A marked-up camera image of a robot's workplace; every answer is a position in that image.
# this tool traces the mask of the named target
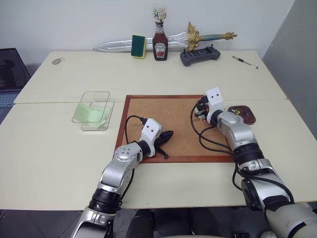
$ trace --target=keyboard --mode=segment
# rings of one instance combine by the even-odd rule
[[[1,94],[0,93],[0,107],[11,108],[14,105],[14,100],[18,93]]]

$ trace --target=laptop screen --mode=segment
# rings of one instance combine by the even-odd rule
[[[0,92],[20,91],[29,79],[16,48],[0,49]]]

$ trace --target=clear plastic container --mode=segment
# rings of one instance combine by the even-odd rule
[[[77,105],[72,122],[81,125],[83,131],[106,130],[113,103],[108,102],[109,92],[85,92]]]

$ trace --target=laptop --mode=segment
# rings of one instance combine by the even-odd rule
[[[16,48],[0,49],[0,123],[29,79],[30,74]]]

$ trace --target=cork board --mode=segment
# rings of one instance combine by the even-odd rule
[[[198,141],[198,135],[190,124],[190,112],[202,95],[177,95],[177,96],[146,96],[127,95],[120,129],[116,142],[116,148],[126,144],[124,137],[124,125],[128,116],[137,115],[144,118],[154,118],[163,126],[163,131],[173,130],[170,140],[161,148],[169,155],[168,159],[156,153],[151,158],[144,158],[142,163],[197,163],[197,162],[232,162],[232,157],[225,153],[209,151],[203,148]],[[201,122],[193,116],[193,122],[198,131],[210,125]],[[131,118],[127,125],[129,142],[139,141],[142,123],[137,118]],[[217,129],[211,129],[204,133],[204,137],[227,145],[226,138]],[[211,144],[203,140],[203,143],[211,148],[227,150],[224,147]]]

